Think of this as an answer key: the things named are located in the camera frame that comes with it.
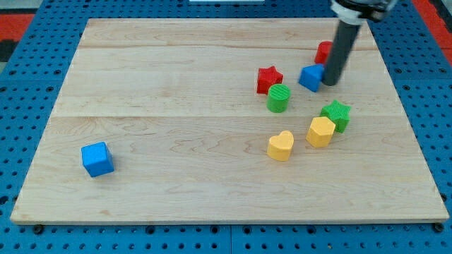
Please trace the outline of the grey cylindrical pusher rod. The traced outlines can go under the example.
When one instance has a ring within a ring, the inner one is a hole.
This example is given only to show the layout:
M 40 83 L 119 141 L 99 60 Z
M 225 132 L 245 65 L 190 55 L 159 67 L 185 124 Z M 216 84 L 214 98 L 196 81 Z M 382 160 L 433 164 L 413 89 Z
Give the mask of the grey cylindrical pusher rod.
M 334 86 L 340 80 L 361 25 L 339 21 L 331 50 L 324 66 L 322 83 Z

